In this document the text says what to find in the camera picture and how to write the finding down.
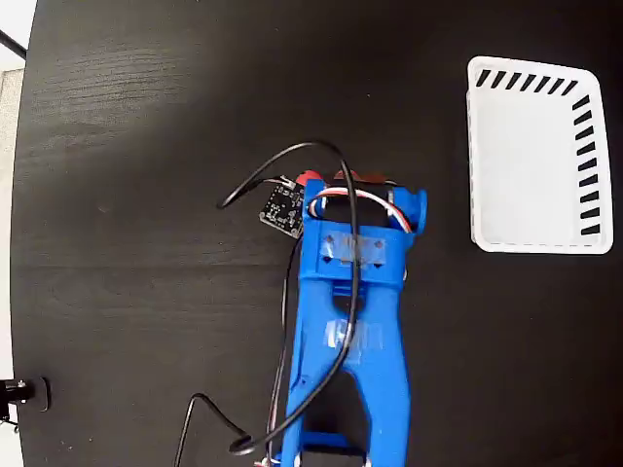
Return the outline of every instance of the black cable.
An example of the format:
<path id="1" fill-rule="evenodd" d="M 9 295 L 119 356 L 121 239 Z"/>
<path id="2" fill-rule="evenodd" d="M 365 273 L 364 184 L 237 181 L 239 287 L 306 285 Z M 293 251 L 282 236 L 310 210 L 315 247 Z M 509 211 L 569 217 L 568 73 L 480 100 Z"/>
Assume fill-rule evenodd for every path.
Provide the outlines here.
<path id="1" fill-rule="evenodd" d="M 0 29 L 0 44 L 6 46 L 11 52 L 26 60 L 27 50 L 13 37 L 7 35 L 2 29 Z"/>
<path id="2" fill-rule="evenodd" d="M 256 180 L 253 180 L 251 183 L 249 183 L 249 185 L 245 188 L 244 193 L 240 194 L 240 196 L 237 197 L 237 198 L 240 198 L 243 195 L 246 195 L 247 193 L 249 193 L 250 191 L 255 190 L 257 187 L 262 185 L 264 182 L 279 182 L 282 185 L 286 184 L 286 182 L 282 181 L 278 176 L 267 177 L 267 178 L 258 178 Z"/>
<path id="3" fill-rule="evenodd" d="M 279 389 L 281 387 L 281 380 L 283 377 L 283 367 L 285 366 L 285 350 L 287 344 L 287 305 L 288 305 L 288 291 L 289 291 L 289 282 L 290 282 L 290 272 L 292 271 L 292 264 L 294 263 L 294 258 L 296 256 L 296 252 L 301 245 L 302 237 L 297 238 L 294 246 L 292 246 L 292 251 L 290 252 L 290 258 L 288 260 L 288 266 L 285 270 L 285 276 L 283 277 L 283 287 L 281 290 L 281 351 L 279 353 L 279 363 L 277 365 L 277 369 L 275 372 L 275 382 L 273 383 L 273 392 L 271 395 L 271 408 L 269 412 L 269 420 L 267 422 L 266 431 L 269 433 L 273 428 L 274 424 L 272 420 L 275 417 L 275 411 L 277 406 L 277 401 L 279 397 Z M 182 434 L 180 436 L 179 443 L 177 445 L 177 453 L 175 454 L 175 462 L 174 466 L 179 467 L 179 464 L 182 460 L 182 453 L 184 451 L 184 446 L 186 444 L 186 437 L 188 435 L 188 428 L 190 426 L 191 417 L 193 415 L 193 409 L 195 408 L 195 403 L 197 401 L 204 402 L 209 409 L 211 409 L 219 419 L 234 433 L 241 437 L 247 437 L 248 434 L 242 430 L 239 426 L 233 423 L 221 410 L 218 406 L 205 394 L 200 392 L 193 394 L 189 403 L 188 409 L 186 410 L 186 417 L 184 418 L 184 426 L 182 428 Z M 268 459 L 273 458 L 273 443 L 268 442 L 266 446 L 266 456 Z"/>
<path id="4" fill-rule="evenodd" d="M 183 450 L 184 441 L 186 438 L 186 432 L 188 431 L 188 422 L 190 421 L 190 415 L 192 412 L 192 408 L 194 406 L 195 398 L 200 398 L 204 402 L 208 404 L 208 406 L 216 412 L 230 428 L 235 428 L 235 431 L 239 430 L 238 434 L 240 438 L 235 440 L 230 444 L 229 452 L 234 455 L 246 455 L 254 450 L 256 450 L 259 446 L 265 445 L 285 431 L 294 421 L 296 421 L 303 412 L 310 406 L 312 401 L 318 396 L 320 392 L 331 382 L 331 380 L 335 377 L 338 371 L 342 368 L 344 361 L 348 357 L 348 351 L 350 349 L 350 345 L 352 344 L 352 338 L 354 336 L 356 317 L 357 317 L 357 298 L 359 295 L 359 276 L 361 271 L 361 256 L 359 251 L 359 226 L 357 222 L 357 196 L 354 188 L 354 182 L 352 180 L 352 174 L 350 172 L 350 167 L 347 162 L 344 160 L 343 154 L 340 149 L 332 143 L 326 141 L 306 141 L 298 144 L 294 144 L 279 153 L 272 156 L 262 165 L 260 165 L 253 173 L 251 173 L 242 183 L 240 183 L 228 196 L 226 196 L 222 201 L 217 204 L 217 207 L 223 209 L 234 201 L 242 197 L 244 194 L 248 193 L 252 188 L 257 186 L 257 180 L 259 175 L 266 170 L 269 166 L 277 162 L 282 157 L 293 153 L 299 149 L 309 148 L 309 147 L 319 147 L 328 150 L 334 157 L 336 157 L 342 168 L 342 172 L 344 173 L 345 180 L 347 182 L 348 188 L 348 201 L 350 207 L 350 231 L 352 233 L 352 244 L 354 250 L 354 259 L 352 262 L 352 282 L 351 282 L 351 296 L 350 296 L 350 306 L 348 310 L 348 323 L 347 329 L 345 332 L 344 340 L 342 343 L 342 348 L 338 353 L 333 365 L 324 376 L 322 381 L 315 387 L 308 397 L 297 407 L 290 415 L 288 415 L 277 428 L 274 428 L 270 432 L 259 438 L 252 438 L 246 432 L 239 429 L 236 425 L 234 425 L 227 417 L 220 412 L 218 407 L 214 403 L 212 403 L 207 396 L 203 394 L 195 394 L 189 403 L 189 409 L 186 414 L 186 420 L 184 421 L 184 427 L 182 429 L 182 436 L 180 438 L 180 443 L 178 445 L 177 455 L 175 456 L 175 467 L 179 466 L 179 462 L 181 460 L 181 452 Z"/>
<path id="5" fill-rule="evenodd" d="M 270 433 L 275 429 L 277 402 L 279 400 L 279 390 L 281 389 L 281 380 L 283 379 L 283 367 L 285 366 L 285 350 L 287 345 L 287 327 L 288 327 L 288 291 L 290 289 L 290 271 L 292 270 L 292 263 L 296 252 L 301 245 L 300 236 L 297 238 L 296 243 L 292 247 L 290 252 L 290 258 L 288 260 L 288 267 L 285 270 L 285 276 L 283 277 L 283 287 L 281 290 L 281 352 L 279 353 L 279 362 L 276 367 L 275 381 L 273 382 L 273 391 L 271 392 L 271 405 L 269 409 L 269 418 L 266 423 L 266 432 Z M 273 441 L 268 441 L 266 444 L 266 458 L 268 459 L 269 467 L 273 465 Z"/>
<path id="6" fill-rule="evenodd" d="M 216 404 L 212 402 L 212 400 L 207 397 L 205 394 L 201 394 L 200 392 L 193 394 L 191 396 L 191 400 L 188 402 L 188 409 L 186 410 L 186 418 L 184 418 L 184 426 L 182 427 L 182 434 L 179 438 L 179 443 L 177 444 L 177 453 L 175 454 L 175 462 L 173 465 L 175 467 L 179 467 L 179 463 L 182 460 L 182 452 L 184 451 L 184 445 L 186 444 L 186 435 L 188 434 L 188 426 L 191 423 L 191 415 L 193 414 L 193 409 L 195 408 L 195 403 L 197 401 L 204 402 L 208 408 L 215 413 L 219 419 L 234 433 L 238 436 L 247 436 L 246 432 L 233 423 L 231 420 L 227 418 L 227 416 L 221 412 Z"/>

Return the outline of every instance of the wooden table surface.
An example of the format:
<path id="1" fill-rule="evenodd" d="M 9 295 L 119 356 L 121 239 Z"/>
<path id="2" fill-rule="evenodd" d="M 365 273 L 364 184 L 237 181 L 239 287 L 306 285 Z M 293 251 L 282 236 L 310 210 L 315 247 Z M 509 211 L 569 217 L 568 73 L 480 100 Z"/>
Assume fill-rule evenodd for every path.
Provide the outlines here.
<path id="1" fill-rule="evenodd" d="M 466 66 L 477 54 L 600 79 L 623 196 L 623 8 L 615 2 L 40 0 L 19 116 L 15 369 L 25 467 L 170 465 L 188 396 L 261 432 L 291 242 L 262 198 L 215 200 L 310 136 L 426 188 L 401 317 L 409 465 L 623 463 L 623 237 L 601 257 L 470 241 Z M 333 169 L 308 153 L 283 173 Z M 249 466 L 193 424 L 184 466 Z"/>

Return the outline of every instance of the circuit board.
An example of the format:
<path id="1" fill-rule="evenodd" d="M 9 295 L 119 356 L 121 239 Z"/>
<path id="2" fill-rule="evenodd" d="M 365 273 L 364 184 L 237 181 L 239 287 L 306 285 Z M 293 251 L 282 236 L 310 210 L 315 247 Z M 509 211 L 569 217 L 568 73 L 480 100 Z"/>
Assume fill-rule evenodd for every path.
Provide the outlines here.
<path id="1" fill-rule="evenodd" d="M 303 191 L 305 187 L 290 182 L 291 187 L 278 185 L 260 211 L 260 221 L 284 234 L 298 238 L 303 232 Z"/>

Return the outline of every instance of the black clamp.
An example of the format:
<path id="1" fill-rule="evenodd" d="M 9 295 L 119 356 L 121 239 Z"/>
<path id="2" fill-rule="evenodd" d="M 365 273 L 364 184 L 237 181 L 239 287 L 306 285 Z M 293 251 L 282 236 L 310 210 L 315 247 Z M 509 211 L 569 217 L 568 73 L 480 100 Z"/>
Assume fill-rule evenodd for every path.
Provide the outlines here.
<path id="1" fill-rule="evenodd" d="M 39 412 L 47 412 L 50 408 L 50 385 L 44 377 L 30 379 L 0 380 L 0 423 L 15 426 L 18 424 L 10 420 L 9 404 L 23 405 L 28 401 L 35 401 L 40 405 Z"/>

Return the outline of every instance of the black stripe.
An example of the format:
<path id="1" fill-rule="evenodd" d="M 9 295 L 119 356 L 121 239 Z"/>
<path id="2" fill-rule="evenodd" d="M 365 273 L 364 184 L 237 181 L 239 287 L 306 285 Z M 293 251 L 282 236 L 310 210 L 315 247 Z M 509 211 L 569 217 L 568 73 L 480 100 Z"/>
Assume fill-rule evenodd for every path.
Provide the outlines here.
<path id="1" fill-rule="evenodd" d="M 4 31 L 0 30 L 0 44 L 6 46 L 14 54 L 19 55 L 26 60 L 26 54 L 28 51 L 11 36 L 8 36 Z"/>
<path id="2" fill-rule="evenodd" d="M 583 129 L 582 131 L 580 131 L 579 133 L 575 135 L 575 141 L 577 141 L 578 139 L 585 138 L 586 136 L 590 136 L 594 132 L 595 131 L 593 130 L 593 126 L 589 126 L 588 128 Z"/>
<path id="3" fill-rule="evenodd" d="M 597 167 L 597 159 L 592 158 L 585 163 L 581 163 L 577 169 L 581 172 L 582 170 L 586 170 L 587 168 Z"/>
<path id="4" fill-rule="evenodd" d="M 582 235 L 598 234 L 600 232 L 600 225 L 587 227 L 580 232 Z"/>
<path id="5" fill-rule="evenodd" d="M 580 187 L 587 187 L 588 185 L 593 185 L 594 183 L 598 182 L 598 178 L 597 178 L 597 174 L 595 175 L 591 175 L 588 178 L 585 178 L 584 180 L 580 180 Z"/>
<path id="6" fill-rule="evenodd" d="M 538 84 L 538 86 L 534 90 L 534 92 L 539 92 L 540 90 L 542 90 L 549 80 L 551 80 L 549 76 L 544 76 L 541 82 Z"/>
<path id="7" fill-rule="evenodd" d="M 494 82 L 491 84 L 492 89 L 497 88 L 497 85 L 499 85 L 499 82 L 502 81 L 502 78 L 504 77 L 504 75 L 506 74 L 505 71 L 498 71 L 497 75 L 495 76 Z"/>
<path id="8" fill-rule="evenodd" d="M 588 119 L 592 119 L 593 118 L 593 112 L 591 112 L 590 110 L 582 115 L 580 115 L 577 119 L 575 119 L 573 121 L 574 125 L 580 125 L 583 122 L 586 122 Z"/>
<path id="9" fill-rule="evenodd" d="M 599 198 L 600 192 L 593 192 L 580 198 L 580 202 L 597 201 Z"/>
<path id="10" fill-rule="evenodd" d="M 589 209 L 588 211 L 584 211 L 580 214 L 580 219 L 590 219 L 591 217 L 597 217 L 600 215 L 600 208 L 594 207 L 593 209 Z"/>
<path id="11" fill-rule="evenodd" d="M 581 106 L 588 104 L 591 101 L 591 99 L 588 97 L 588 95 L 585 95 L 584 97 L 582 97 L 580 100 L 578 100 L 577 102 L 575 102 L 573 104 L 573 107 L 571 107 L 571 109 L 573 110 L 577 110 L 579 109 Z"/>
<path id="12" fill-rule="evenodd" d="M 511 76 L 510 81 L 506 85 L 506 88 L 510 90 L 513 86 L 515 86 L 515 83 L 517 83 L 517 80 L 519 80 L 520 76 L 522 76 L 521 73 L 513 73 L 513 76 Z"/>
<path id="13" fill-rule="evenodd" d="M 478 78 L 478 83 L 476 83 L 476 88 L 480 88 L 481 86 L 483 86 L 485 84 L 485 80 L 487 80 L 487 77 L 491 74 L 491 70 L 483 70 L 483 72 L 480 74 L 480 78 Z"/>
<path id="14" fill-rule="evenodd" d="M 586 146 L 577 150 L 578 156 L 583 156 L 586 153 L 590 153 L 591 151 L 595 151 L 595 141 L 592 143 L 588 143 Z"/>
<path id="15" fill-rule="evenodd" d="M 536 78 L 536 75 L 528 75 L 528 78 L 526 78 L 526 81 L 524 82 L 524 85 L 522 86 L 520 91 L 526 90 L 528 86 L 532 83 L 532 81 L 534 81 L 534 78 Z"/>
<path id="16" fill-rule="evenodd" d="M 565 80 L 563 78 L 559 78 L 558 80 L 556 80 L 556 83 L 554 83 L 554 86 L 552 86 L 552 89 L 549 90 L 549 92 L 547 92 L 548 94 L 553 94 L 554 92 L 556 92 L 556 90 L 561 86 L 562 83 L 564 83 Z"/>
<path id="17" fill-rule="evenodd" d="M 563 94 L 562 94 L 562 95 L 567 95 L 567 94 L 569 94 L 569 93 L 570 93 L 570 91 L 571 91 L 573 88 L 575 88 L 575 85 L 577 85 L 577 81 L 575 81 L 575 80 L 571 81 L 571 82 L 568 84 L 567 88 L 563 91 Z"/>

